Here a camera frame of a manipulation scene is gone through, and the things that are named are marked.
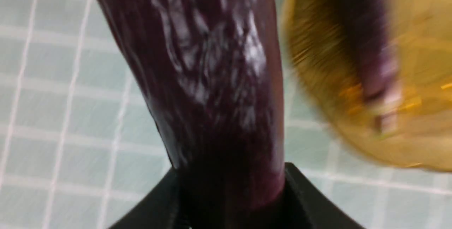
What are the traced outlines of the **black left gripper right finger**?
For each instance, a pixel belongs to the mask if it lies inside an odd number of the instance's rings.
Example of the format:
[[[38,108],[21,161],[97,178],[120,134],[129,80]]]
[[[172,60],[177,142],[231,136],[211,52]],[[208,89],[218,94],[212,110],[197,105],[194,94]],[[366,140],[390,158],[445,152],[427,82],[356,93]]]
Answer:
[[[293,164],[285,163],[280,229],[362,229],[321,193]]]

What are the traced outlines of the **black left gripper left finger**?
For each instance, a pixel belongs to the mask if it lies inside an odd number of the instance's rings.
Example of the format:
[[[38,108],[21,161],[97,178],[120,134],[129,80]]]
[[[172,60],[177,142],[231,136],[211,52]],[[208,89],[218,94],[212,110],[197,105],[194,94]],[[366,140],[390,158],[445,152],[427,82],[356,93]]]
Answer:
[[[174,169],[110,229],[190,229]]]

